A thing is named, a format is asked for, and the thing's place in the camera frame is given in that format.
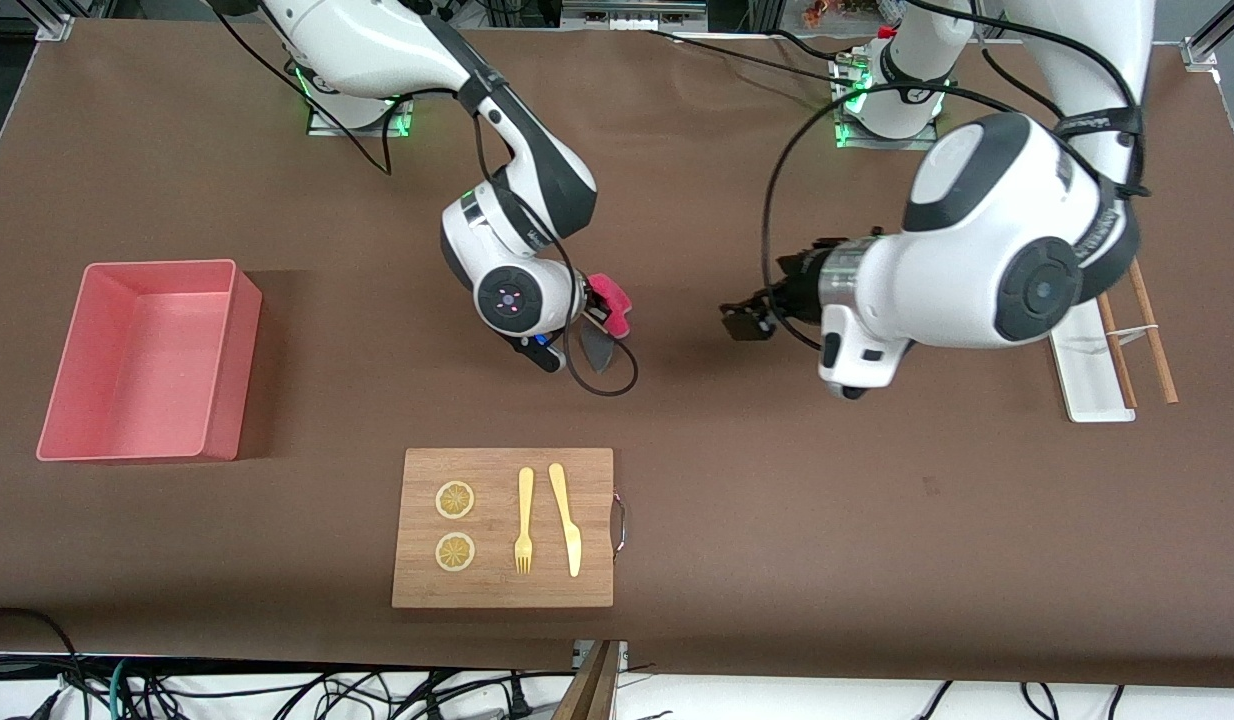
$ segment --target metal handle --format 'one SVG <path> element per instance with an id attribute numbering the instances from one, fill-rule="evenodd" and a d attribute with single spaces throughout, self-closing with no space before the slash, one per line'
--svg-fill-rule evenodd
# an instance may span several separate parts
<path id="1" fill-rule="evenodd" d="M 621 535 L 613 547 L 613 564 L 617 564 L 617 553 L 626 547 L 626 503 L 621 500 L 621 493 L 617 492 L 617 488 L 613 488 L 613 503 L 617 503 L 617 508 L 621 510 Z"/>

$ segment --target green led light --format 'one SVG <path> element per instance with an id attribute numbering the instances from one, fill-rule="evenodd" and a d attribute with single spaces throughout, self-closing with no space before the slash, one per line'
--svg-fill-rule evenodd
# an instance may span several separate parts
<path id="1" fill-rule="evenodd" d="M 302 77 L 301 68 L 292 68 L 292 72 L 297 73 L 297 83 L 301 83 L 301 91 L 310 98 L 310 86 L 306 85 L 306 77 Z"/>
<path id="2" fill-rule="evenodd" d="M 949 78 L 946 79 L 945 85 L 950 86 L 950 79 Z M 944 103 L 945 100 L 946 100 L 946 94 L 944 91 L 942 93 L 942 95 L 937 96 L 937 105 L 933 105 L 933 117 L 934 119 L 937 117 L 937 115 L 942 114 L 942 103 Z"/>
<path id="3" fill-rule="evenodd" d="M 871 85 L 874 85 L 874 78 L 870 77 L 870 73 L 861 70 L 861 79 L 853 83 L 853 90 L 865 90 L 865 88 Z M 856 114 L 861 111 L 861 105 L 864 103 L 865 95 L 858 95 L 853 100 L 847 101 L 844 106 L 847 107 L 847 111 Z"/>
<path id="4" fill-rule="evenodd" d="M 412 109 L 408 107 L 402 115 L 399 115 L 394 120 L 394 131 L 399 132 L 399 137 L 408 137 L 408 132 L 412 128 Z"/>

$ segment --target yellow knife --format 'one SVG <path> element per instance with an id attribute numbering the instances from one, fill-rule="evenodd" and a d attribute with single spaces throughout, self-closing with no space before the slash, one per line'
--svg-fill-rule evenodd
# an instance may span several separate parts
<path id="1" fill-rule="evenodd" d="M 549 471 L 554 501 L 559 505 L 559 519 L 563 520 L 563 541 L 568 546 L 568 574 L 576 578 L 581 571 L 581 529 L 573 525 L 573 519 L 568 516 L 568 483 L 563 477 L 563 466 L 552 462 Z"/>

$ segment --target floor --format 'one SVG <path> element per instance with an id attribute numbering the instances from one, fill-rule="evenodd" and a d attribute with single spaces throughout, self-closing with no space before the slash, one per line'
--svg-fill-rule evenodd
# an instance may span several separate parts
<path id="1" fill-rule="evenodd" d="M 502 673 L 463 673 L 444 684 L 457 687 L 482 678 L 495 679 Z M 181 697 L 179 705 L 193 720 L 265 719 L 276 716 L 283 703 L 292 697 L 292 685 L 308 682 L 312 676 L 179 676 L 168 682 L 174 692 L 237 693 L 279 688 L 280 692 L 249 697 L 195 700 Z M 338 676 L 355 683 L 362 676 Z M 402 697 L 408 688 L 424 678 L 421 673 L 389 673 L 384 676 L 392 697 Z M 550 716 L 550 706 L 565 692 L 568 678 L 534 678 L 524 680 L 524 699 L 539 713 L 533 720 Z M 933 680 L 837 680 L 818 678 L 727 678 L 727 676 L 623 676 L 618 680 L 613 720 L 748 720 L 781 718 L 782 720 L 911 720 L 922 716 L 932 703 L 940 683 Z M 131 687 L 139 692 L 139 682 Z M 376 679 L 364 685 L 365 693 L 381 695 Z M 1058 715 L 1066 720 L 1106 720 L 1114 688 L 1111 685 L 1050 685 Z M 96 687 L 99 694 L 104 689 Z M 54 680 L 1 680 L 0 720 L 27 718 L 56 690 Z M 1046 709 L 1046 700 L 1038 684 L 1032 697 Z M 289 719 L 306 720 L 373 720 L 387 716 L 384 701 L 369 694 L 355 703 L 336 703 L 321 714 L 321 689 L 308 693 L 292 708 Z M 444 701 L 441 718 L 447 720 L 495 720 L 501 718 L 506 697 L 497 685 L 454 697 Z M 413 706 L 420 714 L 420 708 Z M 106 718 L 109 709 L 93 701 L 93 716 Z M 1032 714 L 1018 683 L 956 682 L 942 697 L 933 714 L 934 720 L 1030 720 Z M 78 692 L 60 694 L 54 718 L 81 716 Z M 415 715 L 405 715 L 415 719 Z M 1129 687 L 1117 705 L 1116 720 L 1175 720 L 1208 718 L 1234 720 L 1234 689 L 1211 688 L 1146 688 Z"/>

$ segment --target wooden cutting board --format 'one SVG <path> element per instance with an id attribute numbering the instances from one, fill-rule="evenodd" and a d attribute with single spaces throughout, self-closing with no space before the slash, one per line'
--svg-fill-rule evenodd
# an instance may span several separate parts
<path id="1" fill-rule="evenodd" d="M 568 574 L 563 525 L 547 468 L 559 462 L 568 478 L 568 506 L 581 529 L 581 569 Z M 515 571 L 520 534 L 520 468 L 536 471 L 533 571 Z M 447 519 L 436 493 L 449 480 L 469 484 L 470 513 Z M 394 608 L 611 608 L 613 551 L 611 448 L 410 448 L 399 501 L 399 541 L 394 552 Z M 475 543 L 463 571 L 444 571 L 436 546 L 462 532 Z"/>

